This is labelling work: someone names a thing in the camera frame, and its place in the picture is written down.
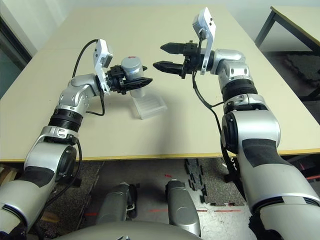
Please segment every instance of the gray carpet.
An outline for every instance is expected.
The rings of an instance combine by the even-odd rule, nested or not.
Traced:
[[[288,54],[284,62],[306,83],[320,86],[320,56]]]

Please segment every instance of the red tape marking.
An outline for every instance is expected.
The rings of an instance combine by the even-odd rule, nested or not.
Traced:
[[[231,212],[241,212],[241,210],[215,210],[215,213],[231,213]]]
[[[97,212],[87,212],[84,214],[86,217],[91,217],[91,216],[97,216],[98,213]]]

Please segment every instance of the table surface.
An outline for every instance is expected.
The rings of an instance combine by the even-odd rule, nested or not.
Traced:
[[[320,46],[320,7],[271,6],[271,9]]]
[[[80,8],[73,11],[0,101],[0,161],[21,162],[46,126],[67,87],[81,48],[91,39],[112,46],[111,66],[126,56],[139,56],[153,78],[147,92],[158,92],[168,110],[153,118],[138,118],[130,95],[105,98],[106,115],[86,114],[79,130],[84,160],[193,158],[221,156],[214,116],[198,100],[190,75],[156,70],[161,60],[182,63],[160,46],[168,42],[198,42],[192,22],[205,5]],[[258,92],[279,121],[280,154],[319,153],[320,126],[254,42],[222,5],[208,6],[216,23],[214,49],[243,52]],[[93,73],[94,46],[82,56],[77,74]],[[218,77],[197,76],[200,92],[212,104],[222,101]],[[90,110],[100,111],[99,98]],[[216,107],[219,119],[222,106]]]

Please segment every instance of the wire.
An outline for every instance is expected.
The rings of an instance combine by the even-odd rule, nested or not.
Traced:
[[[75,180],[77,179],[79,172],[80,172],[80,168],[81,168],[81,163],[82,163],[82,149],[81,149],[81,145],[80,145],[80,141],[78,139],[77,143],[76,143],[77,147],[78,147],[78,151],[79,151],[79,163],[78,163],[78,167],[76,169],[75,175],[72,179],[72,181],[65,186],[65,188],[63,190],[61,190],[56,196],[54,196],[53,198],[51,198],[49,201],[47,201],[41,211],[41,213],[39,214],[38,218],[34,221],[33,225],[35,227],[35,230],[39,230],[39,228],[37,228],[37,223],[39,222],[39,220],[41,219],[42,215],[45,212],[45,209],[51,205],[55,200],[57,200],[57,198],[59,198],[62,194],[64,194],[71,186],[72,184],[75,182]]]
[[[101,102],[101,107],[102,107],[102,113],[97,113],[94,111],[86,111],[86,113],[88,114],[94,114],[97,116],[103,116],[106,113],[106,109],[105,109],[105,100],[104,100],[105,94],[102,90],[100,90],[100,102]]]
[[[78,65],[79,65],[79,62],[80,62],[80,59],[82,57],[82,55],[84,54],[85,50],[87,49],[87,47],[89,47],[91,44],[93,43],[97,43],[98,42],[98,39],[93,39],[91,41],[89,41],[86,45],[84,45],[84,47],[82,48],[76,62],[75,62],[75,66],[74,66],[74,69],[73,69],[73,73],[72,73],[72,78],[74,78],[76,76],[76,72],[77,72],[77,68],[78,68]],[[106,113],[106,110],[105,110],[105,100],[104,100],[104,97],[105,97],[105,94],[103,92],[103,90],[100,88],[99,89],[99,92],[100,92],[100,101],[101,101],[101,107],[102,107],[102,113],[97,113],[97,112],[94,112],[94,111],[86,111],[86,113],[88,114],[94,114],[94,115],[97,115],[97,116],[103,116],[105,115]]]
[[[198,44],[198,51],[200,53],[201,51],[201,44],[202,44],[202,41],[203,39],[200,38],[199,39],[199,44]],[[214,115],[214,118],[215,118],[215,121],[216,121],[216,125],[218,127],[218,130],[219,130],[219,134],[220,134],[220,147],[221,147],[221,152],[222,152],[222,157],[224,159],[224,162],[227,166],[227,169],[229,171],[229,173],[231,174],[235,174],[235,175],[239,175],[239,163],[238,161],[234,158],[234,162],[235,162],[235,165],[237,167],[237,170],[235,169],[234,167],[234,164],[233,162],[231,161],[229,155],[228,155],[228,152],[227,152],[227,149],[223,146],[223,143],[221,141],[221,132],[222,132],[222,129],[221,129],[221,125],[220,125],[220,122],[219,122],[219,118],[218,118],[218,115],[216,114],[216,112],[213,110],[214,107],[216,106],[219,106],[221,104],[223,104],[224,102],[219,102],[217,104],[214,104],[214,105],[211,105],[209,104],[205,99],[204,97],[201,95],[199,89],[198,89],[198,86],[197,86],[197,82],[196,82],[196,75],[197,75],[197,71],[194,71],[192,72],[192,87],[194,89],[194,92],[196,94],[196,96],[199,98],[199,100],[203,103],[203,105],[209,109],[213,115]],[[242,182],[240,181],[240,179],[235,179],[233,180],[233,183],[234,185],[236,186],[236,188],[238,189],[238,191],[240,192],[240,194],[242,195],[242,197],[244,199],[246,199],[246,196],[245,196],[245,191],[244,191],[244,187],[242,185]]]
[[[78,68],[78,65],[79,65],[79,62],[80,62],[80,59],[82,57],[82,54],[84,54],[85,50],[87,49],[87,47],[89,47],[91,44],[93,43],[97,43],[98,42],[98,39],[93,39],[91,41],[89,41],[86,45],[84,45],[84,47],[82,48],[76,62],[75,62],[75,66],[74,66],[74,69],[73,69],[73,73],[72,73],[72,78],[74,78],[76,76],[76,72],[77,72],[77,68]]]
[[[73,179],[71,180],[71,182],[69,182],[69,184],[67,186],[65,186],[64,189],[62,189],[57,195],[55,195],[53,198],[51,198],[49,201],[46,202],[46,204],[44,205],[44,209],[47,208],[49,205],[51,205],[62,194],[64,194],[74,184],[75,180],[77,179],[77,177],[79,175],[81,163],[82,163],[82,150],[81,150],[81,145],[80,145],[79,139],[76,142],[76,145],[78,146],[78,151],[79,151],[79,164],[76,169],[75,175],[74,175]]]

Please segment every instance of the silver robotic arm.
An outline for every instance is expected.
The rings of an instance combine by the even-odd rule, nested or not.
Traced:
[[[103,39],[91,42],[96,42],[93,63],[97,75],[79,75],[69,81],[49,124],[42,129],[25,158],[22,176],[0,188],[0,238],[9,234],[13,239],[26,236],[41,217],[56,184],[74,178],[77,156],[74,145],[80,146],[78,131],[91,98],[109,95],[110,91],[126,94],[152,81],[144,77],[143,71],[147,68],[138,57],[126,57],[122,61],[124,66],[115,65],[105,74],[103,68],[109,66],[113,53]]]
[[[243,186],[237,187],[244,190],[252,213],[249,227],[257,238],[318,239],[319,196],[300,171],[278,155],[280,126],[258,94],[245,56],[235,50],[211,50],[216,26],[208,8],[195,17],[193,28],[200,39],[198,47],[192,42],[161,47],[171,54],[183,54],[183,64],[160,61],[153,66],[182,78],[196,71],[218,75],[224,102],[222,152],[227,149],[236,154],[233,163],[228,164],[228,156],[225,160],[234,182]],[[201,49],[204,39],[207,46]]]

